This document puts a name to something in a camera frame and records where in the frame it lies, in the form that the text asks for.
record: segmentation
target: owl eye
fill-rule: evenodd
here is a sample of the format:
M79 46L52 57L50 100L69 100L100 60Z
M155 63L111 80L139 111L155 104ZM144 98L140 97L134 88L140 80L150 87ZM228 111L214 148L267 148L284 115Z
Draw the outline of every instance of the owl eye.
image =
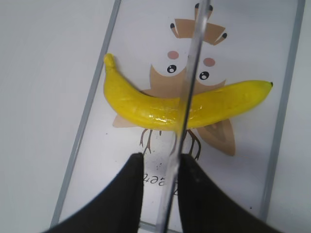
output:
M209 73L208 73L207 71L203 71L203 72L200 74L200 79L201 79L201 80L206 80L208 77L209 77Z
M170 74L174 73L177 70L177 67L175 65L170 65L169 67L167 67L167 72L169 72Z

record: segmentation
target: scissor blade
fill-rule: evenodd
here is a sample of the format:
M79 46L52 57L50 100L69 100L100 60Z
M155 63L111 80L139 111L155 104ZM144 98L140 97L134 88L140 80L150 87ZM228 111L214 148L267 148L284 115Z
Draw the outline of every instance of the scissor blade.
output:
M175 150L169 157L165 185L161 196L160 209L157 216L156 232L165 233L167 231L171 206L174 195L175 182L178 175L178 169L180 164L180 154L183 147L183 136L187 129L187 121L189 117L190 105L192 100L194 81L198 62L201 54L201 46L204 40L206 26L207 26L207 14L210 5L210 0L202 0L199 5L198 16L194 26L194 33L191 40L188 61L187 61L187 73L183 80L183 85L180 94L180 101L178 106L178 118L175 129Z

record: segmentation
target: owl wing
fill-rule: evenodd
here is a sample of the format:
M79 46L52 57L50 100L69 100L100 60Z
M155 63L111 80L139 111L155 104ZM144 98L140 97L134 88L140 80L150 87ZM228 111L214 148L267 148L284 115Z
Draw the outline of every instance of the owl wing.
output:
M235 141L229 119L197 129L200 137L212 147L227 155L235 155Z

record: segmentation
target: cartoon owl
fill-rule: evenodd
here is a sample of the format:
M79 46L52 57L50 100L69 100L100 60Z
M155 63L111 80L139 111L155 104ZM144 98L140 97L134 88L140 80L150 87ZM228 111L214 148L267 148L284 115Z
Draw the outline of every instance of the cartoon owl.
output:
M177 39L183 38L192 38L195 19L197 17L199 4L195 5L195 17L193 19L175 19L175 24L171 23L170 28L172 33L175 35ZM208 18L211 16L213 12L213 7L210 6ZM204 41L212 46L216 46L222 41L227 38L227 33L224 33L225 28L219 25L207 23L207 30L204 37ZM167 53L167 57L171 61L170 64L167 66L167 74L169 76L165 76L160 72L156 71L153 65L150 68L150 89L143 90L142 92L159 98L176 98L179 97L182 81L184 76L186 75L186 67L184 67L179 73L174 74L177 71L175 60L179 58L179 53L177 51L169 51ZM208 69L213 67L216 61L211 57L206 57L201 59L201 61L206 68L205 71L199 72L196 77L194 91L193 94L199 94L206 91L214 90L220 88L225 85L225 80L220 81L216 85L205 85L208 84L209 78L209 71ZM125 127L135 127L129 121L123 119L121 116L117 115L113 126L117 128L125 128ZM198 144L198 151L195 155L195 159L199 159L201 153L201 142L198 137L193 133L193 130L187 130L187 133L191 137L191 148L189 154L192 155L192 150L194 147L194 143L197 142ZM224 152L227 155L235 155L235 141L234 141L234 134L233 129L230 123L230 120L223 120L218 123L207 125L202 128L195 129L197 130L198 134L200 135L201 139L204 140L206 143L210 144L212 147ZM143 146L143 138L145 133L148 129L144 129L141 134L140 145ZM148 142L144 149L144 153L150 149L151 143L151 134L153 130L150 130Z

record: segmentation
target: banana tip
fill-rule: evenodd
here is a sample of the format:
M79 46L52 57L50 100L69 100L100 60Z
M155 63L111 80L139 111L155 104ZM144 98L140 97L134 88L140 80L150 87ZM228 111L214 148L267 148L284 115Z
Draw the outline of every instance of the banana tip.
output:
M115 67L116 64L115 64L115 60L113 58L113 55L111 53L107 53L105 56L104 56L104 63L106 65L106 68L109 68L109 67Z

